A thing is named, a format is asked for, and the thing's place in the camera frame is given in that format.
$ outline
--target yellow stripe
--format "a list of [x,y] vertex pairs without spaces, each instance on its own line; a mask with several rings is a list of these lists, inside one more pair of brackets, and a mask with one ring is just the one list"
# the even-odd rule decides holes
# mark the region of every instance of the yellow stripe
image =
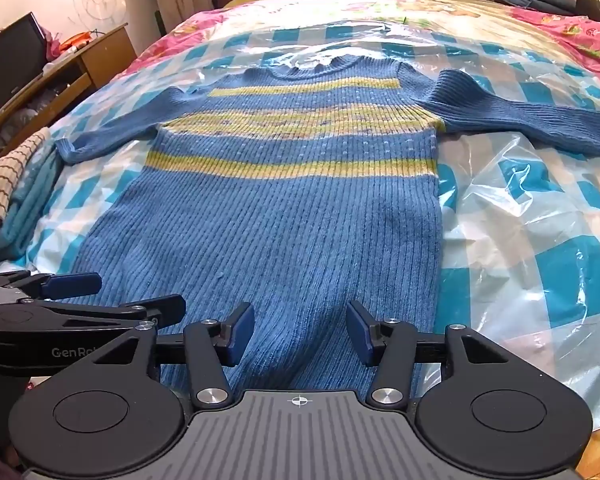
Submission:
[[398,158],[373,161],[315,161],[304,164],[253,164],[208,156],[176,156],[150,151],[147,165],[157,170],[190,171],[232,178],[280,179],[300,176],[359,178],[436,175],[432,159]]
[[316,110],[222,110],[196,112],[164,124],[174,134],[253,139],[316,139],[444,131],[445,123],[418,105],[335,105]]
[[334,81],[320,81],[317,83],[302,83],[297,85],[280,86],[243,86],[240,88],[214,88],[209,92],[209,97],[228,97],[236,95],[275,95],[295,94],[300,92],[326,92],[336,88],[358,86],[362,88],[400,88],[400,81],[396,78],[379,79],[375,77],[345,77]]

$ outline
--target teal cloth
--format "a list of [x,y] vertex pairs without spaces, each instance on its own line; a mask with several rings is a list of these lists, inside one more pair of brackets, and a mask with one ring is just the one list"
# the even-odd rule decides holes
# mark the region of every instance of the teal cloth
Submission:
[[48,140],[31,157],[11,195],[0,227],[0,262],[24,255],[61,170],[62,159]]

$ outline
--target sweater sleeve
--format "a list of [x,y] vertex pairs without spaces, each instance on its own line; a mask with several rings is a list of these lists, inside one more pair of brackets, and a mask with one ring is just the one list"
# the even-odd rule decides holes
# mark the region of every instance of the sweater sleeve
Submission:
[[600,112],[594,110],[509,101],[453,69],[443,70],[414,100],[442,118],[450,133],[513,130],[554,148],[600,156]]
[[194,110],[200,101],[198,93],[187,94],[169,87],[147,104],[104,124],[96,130],[80,134],[75,140],[56,141],[56,148],[68,166],[107,155],[130,140],[153,137],[157,125]]

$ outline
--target ribbed knit fabric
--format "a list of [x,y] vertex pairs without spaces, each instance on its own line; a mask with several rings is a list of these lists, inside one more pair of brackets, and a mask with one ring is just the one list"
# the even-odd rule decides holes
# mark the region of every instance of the ribbed knit fabric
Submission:
[[[450,84],[467,82],[452,74]],[[347,301],[432,328],[442,242],[436,131],[464,128],[462,107],[482,99],[469,130],[510,121],[561,142],[573,139],[571,129],[600,150],[597,114],[573,110],[567,118],[541,107],[535,119],[475,83],[469,90],[475,99],[456,102],[456,90],[444,102],[438,85],[386,59],[249,69],[193,96],[165,91],[156,98],[165,107],[150,103],[161,121],[176,113],[173,120],[156,125],[141,108],[127,122],[58,144],[76,163],[157,132],[141,174],[80,247],[73,271],[99,272],[104,286],[79,301],[177,292],[187,317],[172,332],[251,301],[256,331],[243,362],[228,371],[237,389],[364,392],[372,371],[347,341]],[[448,123],[426,109],[435,107],[446,107]],[[176,367],[164,378],[185,384]]]
[[[411,65],[391,59],[343,56],[333,59],[327,68],[318,66],[312,73],[327,75],[334,71],[340,73],[340,78],[353,78],[347,83],[349,93],[354,92],[355,79],[360,76],[389,80],[386,86],[376,88],[378,95],[381,90],[384,91],[381,98],[389,98],[401,105],[419,105],[443,120],[442,128],[449,133],[515,130],[531,140],[539,140],[568,152],[600,156],[598,111],[508,101],[485,91],[471,76],[459,70],[443,70],[434,82]],[[78,164],[107,155],[132,139],[154,136],[164,121],[205,108],[207,95],[216,86],[238,88],[250,84],[269,85],[273,84],[272,81],[293,81],[312,76],[298,69],[251,68],[241,76],[228,76],[216,85],[198,89],[192,94],[167,88],[143,107],[109,121],[93,132],[81,134],[74,142],[60,139],[56,145],[66,164]],[[325,93],[327,99],[331,97],[331,92]],[[272,109],[285,105],[287,99],[283,93],[261,94],[261,97],[264,104],[258,106],[270,106]],[[240,101],[235,106],[242,104],[246,103]]]

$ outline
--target crosshair marking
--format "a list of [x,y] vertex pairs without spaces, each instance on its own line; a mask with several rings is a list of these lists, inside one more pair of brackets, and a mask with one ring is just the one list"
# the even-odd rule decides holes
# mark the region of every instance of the crosshair marking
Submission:
[[306,397],[297,396],[293,399],[289,399],[287,402],[292,402],[295,406],[304,406],[306,403],[311,402]]

